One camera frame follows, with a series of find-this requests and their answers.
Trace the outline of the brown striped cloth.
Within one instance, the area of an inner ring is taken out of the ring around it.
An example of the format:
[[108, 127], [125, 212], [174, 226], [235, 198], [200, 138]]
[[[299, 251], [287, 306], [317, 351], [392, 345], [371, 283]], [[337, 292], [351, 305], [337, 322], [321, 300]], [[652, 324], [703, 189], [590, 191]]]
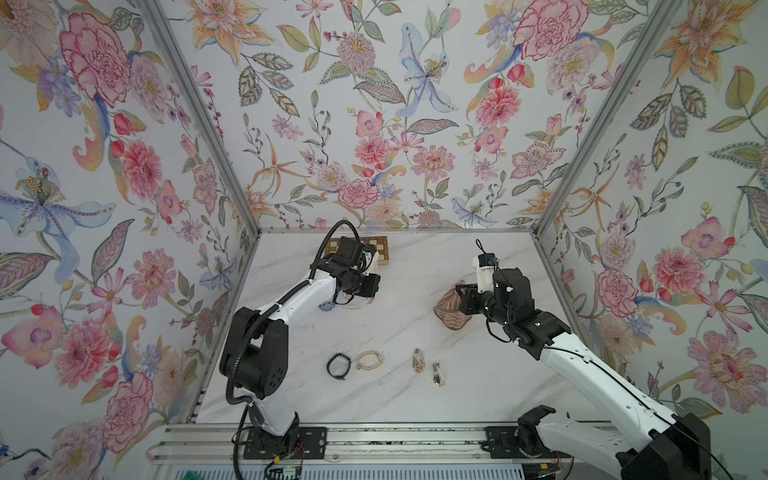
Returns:
[[472, 316], [460, 310], [461, 298], [455, 288], [449, 289], [433, 306], [434, 315], [452, 331], [461, 330]]

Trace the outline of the black band wristwatch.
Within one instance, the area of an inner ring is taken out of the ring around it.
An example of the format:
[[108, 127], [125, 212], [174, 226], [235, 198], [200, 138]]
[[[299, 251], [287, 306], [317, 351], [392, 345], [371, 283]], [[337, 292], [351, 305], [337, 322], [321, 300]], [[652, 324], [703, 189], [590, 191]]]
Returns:
[[335, 353], [326, 362], [326, 373], [334, 380], [344, 381], [352, 367], [351, 358], [344, 353]]

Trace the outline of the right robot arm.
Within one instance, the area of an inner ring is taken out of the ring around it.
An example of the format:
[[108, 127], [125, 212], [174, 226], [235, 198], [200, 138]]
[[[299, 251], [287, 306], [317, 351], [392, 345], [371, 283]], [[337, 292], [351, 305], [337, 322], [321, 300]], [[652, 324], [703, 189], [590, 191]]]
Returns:
[[711, 435], [693, 414], [680, 416], [612, 370], [558, 317], [536, 308], [518, 269], [481, 266], [475, 284], [455, 290], [465, 315], [498, 324], [508, 340], [564, 377], [615, 428], [584, 425], [541, 405], [517, 421], [517, 445], [529, 457], [562, 452], [615, 479], [710, 479]]

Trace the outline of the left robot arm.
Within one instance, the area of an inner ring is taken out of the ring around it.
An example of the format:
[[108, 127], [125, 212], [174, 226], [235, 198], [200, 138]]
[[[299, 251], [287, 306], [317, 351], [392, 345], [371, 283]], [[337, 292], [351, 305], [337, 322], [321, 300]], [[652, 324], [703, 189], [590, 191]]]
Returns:
[[275, 397], [289, 369], [290, 326], [318, 313], [324, 303], [374, 298], [381, 281], [378, 261], [375, 245], [341, 237], [335, 251], [320, 248], [304, 278], [278, 299], [238, 309], [219, 360], [226, 402], [244, 405], [246, 418], [267, 434], [285, 437], [293, 431], [298, 414]]

